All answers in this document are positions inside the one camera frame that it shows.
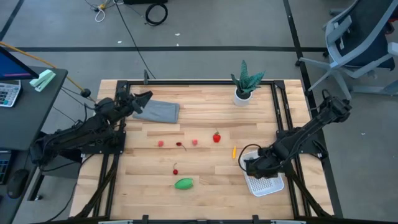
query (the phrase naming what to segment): gray towel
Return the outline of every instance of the gray towel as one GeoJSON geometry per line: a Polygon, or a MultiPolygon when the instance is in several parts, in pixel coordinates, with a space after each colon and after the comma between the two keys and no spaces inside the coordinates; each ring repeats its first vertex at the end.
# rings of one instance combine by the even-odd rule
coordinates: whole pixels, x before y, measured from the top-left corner
{"type": "Polygon", "coordinates": [[[148,121],[177,123],[180,105],[157,100],[149,100],[141,114],[133,113],[132,117],[148,121]]]}

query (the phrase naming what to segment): office chair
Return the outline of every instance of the office chair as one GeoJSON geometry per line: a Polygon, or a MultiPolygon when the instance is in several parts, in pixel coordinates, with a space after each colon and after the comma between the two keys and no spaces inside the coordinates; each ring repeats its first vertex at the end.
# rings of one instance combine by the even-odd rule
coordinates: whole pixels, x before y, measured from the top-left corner
{"type": "MultiPolygon", "coordinates": [[[[359,78],[372,74],[373,69],[395,68],[394,55],[398,55],[398,44],[387,43],[383,27],[398,5],[398,0],[356,0],[349,8],[338,14],[323,26],[330,63],[309,58],[299,58],[301,62],[326,70],[326,73],[307,91],[309,94],[320,82],[333,76],[347,99],[350,91],[341,74],[359,78]]],[[[394,95],[398,91],[398,81],[385,88],[354,86],[352,92],[394,95]]]]}

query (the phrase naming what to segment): gray floor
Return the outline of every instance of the gray floor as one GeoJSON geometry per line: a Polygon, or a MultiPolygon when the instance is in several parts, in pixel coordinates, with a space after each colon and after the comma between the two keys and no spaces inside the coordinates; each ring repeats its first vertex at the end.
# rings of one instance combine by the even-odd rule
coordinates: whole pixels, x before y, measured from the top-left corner
{"type": "MultiPolygon", "coordinates": [[[[100,4],[99,0],[89,2],[100,4]]],[[[330,19],[329,8],[346,7],[350,2],[290,0],[301,46],[324,47],[321,27],[330,19]]],[[[0,0],[0,28],[15,5],[16,0],[0,0]]],[[[146,5],[133,7],[141,14],[146,9],[146,5]]],[[[120,6],[139,46],[294,46],[280,0],[170,0],[167,7],[169,18],[165,24],[150,27],[133,10],[120,6]]],[[[25,0],[3,41],[16,47],[133,46],[115,7],[106,10],[102,23],[95,22],[94,17],[84,0],[25,0]]],[[[389,38],[397,40],[397,35],[389,38]]],[[[137,52],[35,52],[34,55],[68,69],[74,80],[92,90],[93,96],[101,79],[142,78],[144,69],[137,52]]],[[[41,65],[25,56],[15,56],[28,65],[41,65]]],[[[229,78],[230,73],[239,71],[242,59],[247,61],[249,72],[266,70],[266,78],[301,78],[300,70],[294,66],[295,52],[143,52],[142,56],[157,78],[229,78]]],[[[304,56],[323,60],[321,53],[305,52],[304,56]]],[[[307,68],[312,83],[324,72],[307,68]]],[[[398,76],[398,70],[378,70],[377,74],[377,80],[364,77],[348,81],[385,85],[398,76]]],[[[65,86],[74,88],[68,82],[65,86]]],[[[343,96],[330,78],[314,91],[318,105],[322,88],[343,96]]],[[[343,215],[398,221],[398,98],[353,95],[352,105],[349,120],[324,129],[343,215]]],[[[73,119],[84,117],[83,108],[62,92],[55,107],[73,119]]],[[[44,131],[71,124],[52,110],[44,131]]],[[[74,184],[75,180],[46,178],[39,192],[44,199],[24,201],[14,223],[52,217],[66,204],[74,184]]],[[[58,219],[66,219],[68,210],[58,219]]]]}

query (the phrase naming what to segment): green cucumber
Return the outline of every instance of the green cucumber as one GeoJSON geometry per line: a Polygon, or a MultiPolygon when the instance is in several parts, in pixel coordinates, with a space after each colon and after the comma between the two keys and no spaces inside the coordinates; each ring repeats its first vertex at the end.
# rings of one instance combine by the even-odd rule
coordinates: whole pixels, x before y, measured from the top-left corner
{"type": "Polygon", "coordinates": [[[192,178],[183,178],[177,181],[177,183],[174,184],[174,187],[180,190],[190,189],[191,187],[193,187],[193,180],[192,178]]]}

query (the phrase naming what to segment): white cable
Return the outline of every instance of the white cable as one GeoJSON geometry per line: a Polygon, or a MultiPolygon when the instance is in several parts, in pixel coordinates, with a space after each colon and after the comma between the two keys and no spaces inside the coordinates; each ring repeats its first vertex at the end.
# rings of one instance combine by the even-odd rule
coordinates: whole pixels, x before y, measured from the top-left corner
{"type": "Polygon", "coordinates": [[[116,3],[116,1],[115,1],[115,0],[113,0],[113,3],[115,3],[115,4],[117,4],[117,5],[124,4],[124,1],[118,0],[118,2],[119,2],[119,1],[120,1],[120,3],[116,3]]]}
{"type": "Polygon", "coordinates": [[[98,9],[97,15],[95,16],[95,22],[102,22],[104,19],[105,19],[105,12],[102,9],[98,9]],[[98,20],[98,15],[101,12],[104,14],[104,17],[102,17],[102,19],[98,20]]]}

